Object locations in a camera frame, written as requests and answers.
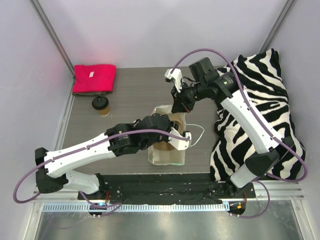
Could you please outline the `tan cloth lump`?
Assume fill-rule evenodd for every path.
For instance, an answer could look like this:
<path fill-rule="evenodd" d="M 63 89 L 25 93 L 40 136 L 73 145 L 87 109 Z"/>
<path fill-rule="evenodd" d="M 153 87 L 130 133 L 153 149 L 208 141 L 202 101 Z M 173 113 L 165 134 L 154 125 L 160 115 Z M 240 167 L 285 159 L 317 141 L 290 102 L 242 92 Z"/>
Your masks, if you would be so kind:
<path fill-rule="evenodd" d="M 185 129 L 185 114 L 184 113 L 168 113 L 168 117 L 177 125 L 177 131 L 182 134 Z M 175 148 L 168 142 L 157 142 L 153 145 L 159 151 L 172 151 Z"/>

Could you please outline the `printed paper gift bag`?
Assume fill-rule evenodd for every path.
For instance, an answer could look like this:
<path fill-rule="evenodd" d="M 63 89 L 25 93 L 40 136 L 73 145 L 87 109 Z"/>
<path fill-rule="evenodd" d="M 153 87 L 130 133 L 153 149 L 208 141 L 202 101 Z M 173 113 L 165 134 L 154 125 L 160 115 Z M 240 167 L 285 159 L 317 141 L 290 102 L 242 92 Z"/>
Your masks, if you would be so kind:
<path fill-rule="evenodd" d="M 152 113 L 160 114 L 160 115 L 168 115 L 168 114 L 172 114 L 171 110 L 172 110 L 172 105 L 160 105 L 155 107 Z M 185 114 L 184 131 L 188 131 L 187 127 L 197 127 L 201 129 L 201 134 L 199 135 L 199 137 L 197 137 L 196 139 L 193 139 L 192 137 L 191 147 L 193 147 L 202 138 L 203 134 L 205 133 L 205 129 L 202 126 L 197 124 L 192 124 L 192 123 L 187 124 L 186 114 Z M 155 149 L 153 145 L 148 148 L 148 161 L 156 166 L 168 166 L 168 165 L 183 166 L 185 164 L 185 157 L 186 157 L 186 150 L 174 149 L 172 151 L 163 151 L 163 150 Z"/>

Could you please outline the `brown paper coffee cup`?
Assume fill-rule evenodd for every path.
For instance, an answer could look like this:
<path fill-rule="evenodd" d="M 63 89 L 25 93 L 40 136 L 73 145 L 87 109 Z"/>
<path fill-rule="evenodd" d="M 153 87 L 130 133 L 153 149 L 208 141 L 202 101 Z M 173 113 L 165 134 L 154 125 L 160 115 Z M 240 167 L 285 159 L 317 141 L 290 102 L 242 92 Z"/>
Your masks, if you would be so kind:
<path fill-rule="evenodd" d="M 102 109 L 99 109 L 98 110 L 98 113 L 101 115 L 101 116 L 107 116 L 109 113 L 110 113 L 110 105 L 106 105 L 104 108 Z"/>

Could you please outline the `black plastic cup lid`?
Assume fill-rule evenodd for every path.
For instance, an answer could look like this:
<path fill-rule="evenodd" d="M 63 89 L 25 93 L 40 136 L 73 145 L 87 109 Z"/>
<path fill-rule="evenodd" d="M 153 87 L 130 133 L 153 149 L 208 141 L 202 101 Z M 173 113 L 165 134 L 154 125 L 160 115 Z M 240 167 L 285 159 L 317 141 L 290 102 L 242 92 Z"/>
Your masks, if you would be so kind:
<path fill-rule="evenodd" d="M 105 96 L 98 95 L 92 100 L 91 105 L 95 110 L 101 111 L 109 106 L 109 100 Z"/>

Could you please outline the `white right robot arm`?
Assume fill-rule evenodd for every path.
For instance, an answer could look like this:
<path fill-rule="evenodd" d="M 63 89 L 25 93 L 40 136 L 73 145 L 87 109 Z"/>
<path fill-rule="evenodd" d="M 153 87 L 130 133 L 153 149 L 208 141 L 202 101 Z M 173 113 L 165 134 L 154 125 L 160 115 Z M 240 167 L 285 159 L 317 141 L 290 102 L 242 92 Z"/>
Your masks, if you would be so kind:
<path fill-rule="evenodd" d="M 251 140 L 255 153 L 227 178 L 226 193 L 233 198 L 243 193 L 251 181 L 265 175 L 295 145 L 294 140 L 282 137 L 252 104 L 232 72 L 219 75 L 208 57 L 189 66 L 193 76 L 191 85 L 183 81 L 179 69 L 168 69 L 165 80 L 174 83 L 172 113 L 189 113 L 197 101 L 211 99 L 227 110 Z"/>

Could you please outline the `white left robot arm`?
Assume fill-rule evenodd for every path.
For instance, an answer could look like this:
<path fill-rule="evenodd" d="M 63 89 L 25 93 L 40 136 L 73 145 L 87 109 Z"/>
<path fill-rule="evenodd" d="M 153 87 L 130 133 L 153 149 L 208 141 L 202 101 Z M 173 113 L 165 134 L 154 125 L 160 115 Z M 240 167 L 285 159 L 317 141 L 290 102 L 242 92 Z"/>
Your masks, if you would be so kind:
<path fill-rule="evenodd" d="M 62 189 L 83 192 L 100 200 L 107 192 L 102 176 L 84 174 L 75 169 L 100 160 L 136 154 L 156 143 L 165 142 L 178 151 L 186 150 L 192 135 L 179 132 L 178 124 L 166 114 L 154 113 L 133 123 L 119 123 L 95 138 L 77 145 L 48 151 L 35 151 L 36 185 L 41 194 L 50 194 Z"/>

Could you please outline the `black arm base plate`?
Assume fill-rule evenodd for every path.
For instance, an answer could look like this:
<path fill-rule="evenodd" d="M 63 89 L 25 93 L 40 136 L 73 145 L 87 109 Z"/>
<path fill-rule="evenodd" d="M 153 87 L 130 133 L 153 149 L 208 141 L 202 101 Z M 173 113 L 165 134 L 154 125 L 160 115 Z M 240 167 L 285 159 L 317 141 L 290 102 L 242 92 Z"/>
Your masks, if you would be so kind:
<path fill-rule="evenodd" d="M 252 183 L 232 190 L 224 181 L 213 181 L 209 173 L 115 174 L 102 178 L 103 188 L 87 194 L 88 200 L 124 205 L 204 205 L 256 197 Z"/>

